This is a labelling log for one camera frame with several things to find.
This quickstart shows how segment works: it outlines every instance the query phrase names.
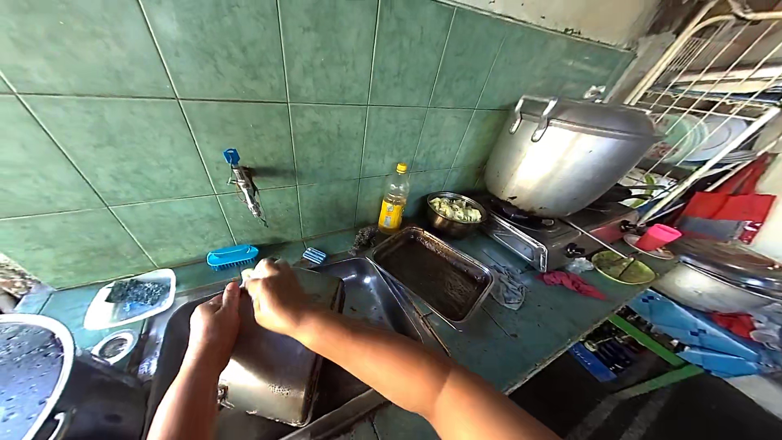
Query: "gas stove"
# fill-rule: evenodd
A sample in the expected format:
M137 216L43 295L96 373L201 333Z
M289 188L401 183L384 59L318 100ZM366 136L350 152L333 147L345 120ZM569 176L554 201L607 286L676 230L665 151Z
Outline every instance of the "gas stove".
M546 272L561 268L574 258L588 255L601 245L556 218L528 215L510 202L484 193L473 198L489 212L483 232L524 258L535 269ZM595 204L565 218L612 243L639 219L631 207L620 203Z

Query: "cooking oil bottle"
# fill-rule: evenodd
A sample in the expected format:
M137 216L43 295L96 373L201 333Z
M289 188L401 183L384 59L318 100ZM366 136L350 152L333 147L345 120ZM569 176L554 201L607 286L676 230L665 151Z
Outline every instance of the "cooking oil bottle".
M386 179L386 194L380 207L378 228L380 232L393 234L402 225L402 213L410 193L410 175L407 164L396 164L396 172Z

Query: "blue faucet handle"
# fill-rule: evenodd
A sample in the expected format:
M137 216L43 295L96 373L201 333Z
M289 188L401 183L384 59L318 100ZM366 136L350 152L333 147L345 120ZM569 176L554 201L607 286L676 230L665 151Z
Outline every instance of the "blue faucet handle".
M239 164L239 151L236 151L236 148L225 150L223 152L223 157L225 157L225 161L231 164L232 167Z

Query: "pot lid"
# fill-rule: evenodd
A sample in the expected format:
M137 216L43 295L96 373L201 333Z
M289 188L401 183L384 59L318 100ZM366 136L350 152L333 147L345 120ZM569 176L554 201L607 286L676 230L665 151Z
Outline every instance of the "pot lid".
M529 110L531 111L528 111L526 103L527 101L525 101L523 112L533 116L540 116L546 106L546 103L541 103L538 99L531 99L529 101ZM631 106L560 98L551 110L549 120L628 135L643 137L657 135L655 125L652 124L646 112Z
M740 244L681 238L666 246L681 261L740 287L774 296L782 292L782 266Z
M74 361L74 340L55 319L0 316L0 437L33 438L63 392Z

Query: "sink drain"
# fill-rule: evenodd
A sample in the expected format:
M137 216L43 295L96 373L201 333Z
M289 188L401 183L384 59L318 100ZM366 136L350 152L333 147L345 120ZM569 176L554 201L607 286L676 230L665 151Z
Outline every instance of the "sink drain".
M113 365L127 356L136 342L138 342L138 333L135 330L119 330L104 337L91 352Z

